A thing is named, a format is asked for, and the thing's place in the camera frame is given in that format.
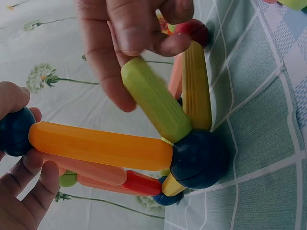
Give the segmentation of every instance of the green stem print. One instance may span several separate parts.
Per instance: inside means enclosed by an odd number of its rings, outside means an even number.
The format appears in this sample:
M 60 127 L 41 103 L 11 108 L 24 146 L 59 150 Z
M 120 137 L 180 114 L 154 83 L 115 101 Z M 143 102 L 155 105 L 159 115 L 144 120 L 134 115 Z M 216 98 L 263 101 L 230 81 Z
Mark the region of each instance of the green stem print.
M 82 59 L 84 61 L 86 61 L 86 56 L 85 55 L 82 55 Z M 160 63 L 160 64 L 168 64 L 168 65 L 173 65 L 172 62 L 167 62 L 167 61 L 148 61 L 148 60 L 145 60 L 146 62 L 149 62 L 149 63 Z
M 14 11 L 14 9 L 15 9 L 16 6 L 19 6 L 19 5 L 21 5 L 21 4 L 24 4 L 24 3 L 28 2 L 28 1 L 30 1 L 30 0 L 20 2 L 20 3 L 18 3 L 18 4 L 12 5 L 12 6 L 7 5 L 6 8 L 7 8 L 8 10 L 10 10 L 10 11 Z
M 73 80 L 73 79 L 67 79 L 67 78 L 58 78 L 58 80 L 62 81 L 71 81 L 71 82 L 77 82 L 77 83 L 83 83 L 83 84 L 88 84 L 88 85 L 99 85 L 97 82 L 88 82 L 88 81 L 81 81 L 81 80 Z
M 82 197 L 82 196 L 69 195 L 69 194 L 65 194 L 65 193 L 62 193 L 62 192 L 58 192 L 57 193 L 57 195 L 55 197 L 55 201 L 58 202 L 61 199 L 63 199 L 63 201 L 64 200 L 71 200 L 72 198 L 81 199 L 81 200 L 99 201 L 99 202 L 107 203 L 107 204 L 110 204 L 110 205 L 115 205 L 117 207 L 124 208 L 126 210 L 129 210 L 129 211 L 132 211 L 132 212 L 136 212 L 136 213 L 148 216 L 148 217 L 164 219 L 164 217 L 159 217 L 159 216 L 155 216 L 155 215 L 150 215 L 150 214 L 147 214 L 147 213 L 139 212 L 139 211 L 134 210 L 132 208 L 125 207 L 125 206 L 119 205 L 119 204 L 115 204 L 115 203 L 107 201 L 107 200 L 101 200 L 101 199 L 95 199 L 95 198 L 87 198 L 87 197 Z
M 160 63 L 160 64 L 173 65 L 173 63 L 167 62 L 167 61 L 148 61 L 148 60 L 145 60 L 145 61 L 146 61 L 146 62 L 150 62 L 150 63 Z
M 63 18 L 63 19 L 58 19 L 58 20 L 53 20 L 53 21 L 50 21 L 50 22 L 46 22 L 46 23 L 41 23 L 39 20 L 27 22 L 24 25 L 24 31 L 31 31 L 31 30 L 34 30 L 35 27 L 39 27 L 41 25 L 61 22 L 61 21 L 68 20 L 68 19 L 76 19 L 76 17 Z
M 52 88 L 54 87 L 54 84 L 59 81 L 71 81 L 88 85 L 99 85 L 99 83 L 97 82 L 59 78 L 55 74 L 56 69 L 53 69 L 49 64 L 40 64 L 38 66 L 35 66 L 34 69 L 31 70 L 30 75 L 28 76 L 28 80 L 26 82 L 27 88 L 30 90 L 30 92 L 37 93 L 42 88 L 44 88 L 45 85 Z

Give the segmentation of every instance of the green ball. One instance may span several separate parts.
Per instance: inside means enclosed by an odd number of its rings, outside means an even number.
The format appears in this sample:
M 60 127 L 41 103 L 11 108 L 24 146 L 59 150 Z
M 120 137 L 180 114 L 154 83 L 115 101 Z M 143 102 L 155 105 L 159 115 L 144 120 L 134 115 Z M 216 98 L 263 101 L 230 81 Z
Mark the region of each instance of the green ball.
M 59 177 L 61 187 L 72 187 L 77 183 L 77 174 L 67 170 L 64 175 Z

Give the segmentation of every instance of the fingernail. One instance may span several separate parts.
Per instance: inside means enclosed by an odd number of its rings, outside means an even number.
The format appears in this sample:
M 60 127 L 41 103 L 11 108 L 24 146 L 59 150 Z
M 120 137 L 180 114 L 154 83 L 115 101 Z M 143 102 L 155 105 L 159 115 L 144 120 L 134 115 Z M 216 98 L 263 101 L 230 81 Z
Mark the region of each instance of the fingernail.
M 22 161 L 23 161 L 23 163 L 24 163 L 24 166 L 25 166 L 27 169 L 30 169 L 30 168 L 29 168 L 29 164 L 28 164 L 28 160 L 27 160 L 27 156 L 26 156 L 26 155 L 22 157 Z
M 29 90 L 26 87 L 20 87 L 23 91 L 25 91 L 26 93 L 29 93 Z
M 29 162 L 28 162 L 27 155 L 25 155 L 25 156 L 22 157 L 22 161 L 23 161 L 24 166 L 25 166 L 31 173 L 35 173 L 35 172 L 37 171 L 37 169 L 34 169 L 34 168 L 30 167 L 31 164 L 29 164 Z
M 146 43 L 147 39 L 141 27 L 132 27 L 120 32 L 120 49 L 126 55 L 138 56 L 146 48 Z
M 183 0 L 182 6 L 184 9 L 189 10 L 191 8 L 192 3 L 193 3 L 193 0 Z

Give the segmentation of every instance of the finger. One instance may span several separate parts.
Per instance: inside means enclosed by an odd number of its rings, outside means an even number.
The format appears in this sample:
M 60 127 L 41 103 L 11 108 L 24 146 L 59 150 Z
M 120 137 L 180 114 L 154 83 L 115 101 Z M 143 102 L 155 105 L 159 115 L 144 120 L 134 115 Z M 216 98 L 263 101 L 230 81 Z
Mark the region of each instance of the finger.
M 108 97 L 123 111 L 130 112 L 134 110 L 135 101 L 121 80 L 120 66 L 113 48 L 110 29 L 106 22 L 107 18 L 99 16 L 96 10 L 93 9 L 93 7 L 96 7 L 103 14 L 102 9 L 105 7 L 105 1 L 77 0 L 76 2 L 78 2 L 76 4 L 77 15 L 89 64 Z
M 191 20 L 194 14 L 193 0 L 166 0 L 159 9 L 170 24 L 185 23 Z
M 37 225 L 48 211 L 50 204 L 59 191 L 59 168 L 53 161 L 47 161 L 35 187 L 22 200 L 32 213 Z
M 108 22 L 108 26 L 110 28 L 110 32 L 111 32 L 111 36 L 112 36 L 112 41 L 113 41 L 113 47 L 116 53 L 116 57 L 118 60 L 119 65 L 122 67 L 123 65 L 125 65 L 128 61 L 132 60 L 134 57 L 130 57 L 127 56 L 125 54 L 123 54 L 123 52 L 120 50 L 119 46 L 118 46 L 118 40 L 115 34 L 115 30 L 114 27 L 112 25 L 111 22 Z
M 158 19 L 153 17 L 153 39 L 149 50 L 165 57 L 175 56 L 185 51 L 190 45 L 190 36 L 187 34 L 173 34 L 168 36 L 161 32 Z
M 106 3 L 121 51 L 129 56 L 138 56 L 150 41 L 148 1 L 106 0 Z
M 3 177 L 0 182 L 12 196 L 18 196 L 26 185 L 39 173 L 43 165 L 43 156 L 31 149 Z
M 31 113 L 35 117 L 36 122 L 40 122 L 42 120 L 42 113 L 40 110 L 36 107 L 30 108 Z
M 2 152 L 1 150 L 0 150 L 0 161 L 2 160 L 2 158 L 5 156 L 5 154 L 4 154 L 4 152 Z
M 27 88 L 11 82 L 0 82 L 0 93 L 0 120 L 8 113 L 21 110 L 30 100 L 30 92 Z

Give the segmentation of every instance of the hand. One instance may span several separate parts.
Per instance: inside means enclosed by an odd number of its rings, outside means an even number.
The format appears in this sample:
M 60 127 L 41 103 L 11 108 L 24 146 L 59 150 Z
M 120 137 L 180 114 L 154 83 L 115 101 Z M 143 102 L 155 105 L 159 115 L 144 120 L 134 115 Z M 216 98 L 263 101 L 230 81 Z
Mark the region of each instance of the hand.
M 30 93 L 26 88 L 20 88 L 10 82 L 0 82 L 0 120 L 10 112 L 21 110 L 28 104 L 29 99 Z M 37 108 L 30 110 L 36 121 L 40 121 L 40 111 Z M 0 160 L 3 157 L 4 153 L 0 151 Z M 30 193 L 19 201 L 16 197 L 41 168 L 39 181 Z M 37 229 L 58 190 L 58 166 L 52 161 L 43 165 L 42 154 L 35 149 L 29 150 L 26 156 L 0 178 L 0 229 Z
M 189 46 L 186 34 L 161 33 L 155 11 L 170 24 L 184 23 L 193 16 L 193 0 L 75 0 L 75 6 L 86 58 L 123 111 L 134 110 L 136 103 L 122 83 L 120 66 L 145 49 L 169 57 Z

